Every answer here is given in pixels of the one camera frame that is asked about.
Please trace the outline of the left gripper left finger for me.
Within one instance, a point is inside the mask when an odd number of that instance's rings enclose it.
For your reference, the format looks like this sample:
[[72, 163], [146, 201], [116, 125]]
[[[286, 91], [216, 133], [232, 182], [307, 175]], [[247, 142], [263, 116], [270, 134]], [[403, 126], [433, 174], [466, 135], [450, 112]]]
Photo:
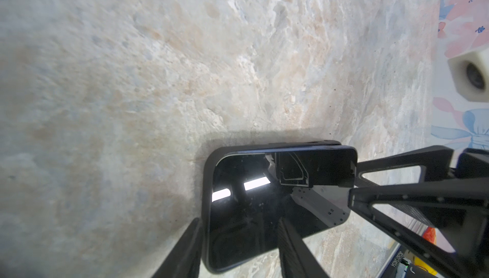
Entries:
[[195, 218], [152, 277], [199, 277], [202, 242], [202, 221]]

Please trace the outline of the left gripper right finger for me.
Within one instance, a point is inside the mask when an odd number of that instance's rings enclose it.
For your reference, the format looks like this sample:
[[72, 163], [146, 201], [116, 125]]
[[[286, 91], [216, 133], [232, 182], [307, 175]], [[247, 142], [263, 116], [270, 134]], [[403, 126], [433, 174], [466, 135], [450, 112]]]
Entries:
[[286, 218], [280, 218], [278, 222], [278, 249], [282, 277], [329, 278], [294, 226]]

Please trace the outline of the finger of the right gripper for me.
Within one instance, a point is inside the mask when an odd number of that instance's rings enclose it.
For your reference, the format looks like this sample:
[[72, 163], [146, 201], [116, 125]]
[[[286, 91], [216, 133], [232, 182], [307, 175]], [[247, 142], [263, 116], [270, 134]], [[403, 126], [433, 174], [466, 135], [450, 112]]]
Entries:
[[407, 167], [421, 168], [419, 183], [449, 179], [450, 162], [454, 150], [445, 146], [430, 146], [357, 164], [355, 186], [376, 186], [363, 175], [372, 172], [389, 171]]
[[487, 178], [354, 188], [348, 206], [444, 277], [488, 277]]

